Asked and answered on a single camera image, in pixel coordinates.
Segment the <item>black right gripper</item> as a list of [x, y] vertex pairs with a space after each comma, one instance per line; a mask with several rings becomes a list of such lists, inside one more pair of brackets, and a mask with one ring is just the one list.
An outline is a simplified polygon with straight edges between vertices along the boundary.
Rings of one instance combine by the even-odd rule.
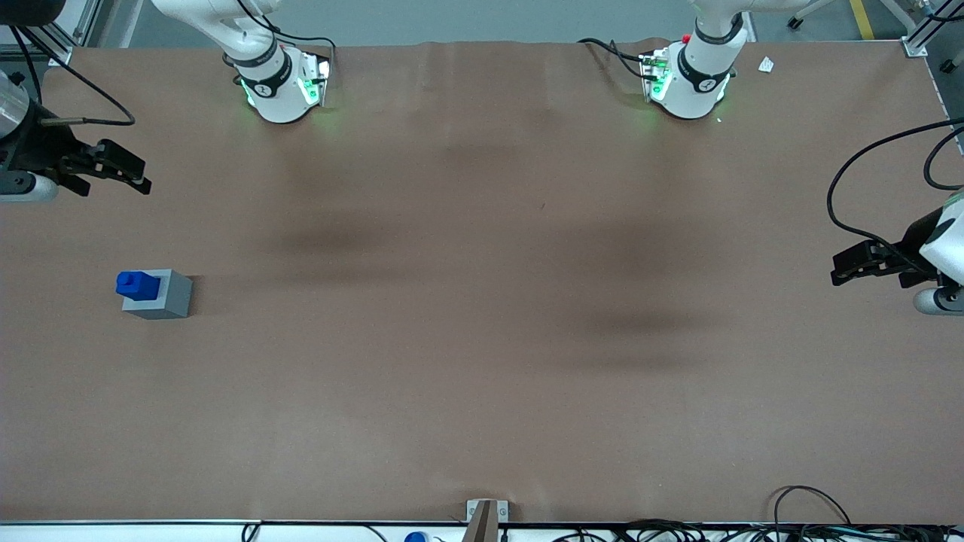
[[86, 198], [89, 181], [76, 175], [111, 179], [130, 186], [141, 195], [151, 194], [152, 183], [145, 175], [144, 159], [112, 140], [101, 139], [87, 147], [72, 132], [80, 119], [62, 119], [52, 113], [25, 113], [14, 116], [3, 113], [2, 166], [3, 178], [14, 175], [59, 175], [59, 185]]

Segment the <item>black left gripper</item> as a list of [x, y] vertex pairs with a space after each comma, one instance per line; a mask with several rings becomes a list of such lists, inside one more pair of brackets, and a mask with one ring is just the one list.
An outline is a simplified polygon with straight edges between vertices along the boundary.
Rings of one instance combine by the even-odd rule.
[[942, 210], [936, 209], [907, 227], [901, 240], [888, 249], [878, 241], [866, 239], [832, 257], [831, 284], [841, 287], [864, 277], [882, 277], [901, 273], [901, 288], [924, 282], [939, 282], [939, 272], [921, 254], [923, 244], [938, 226]]

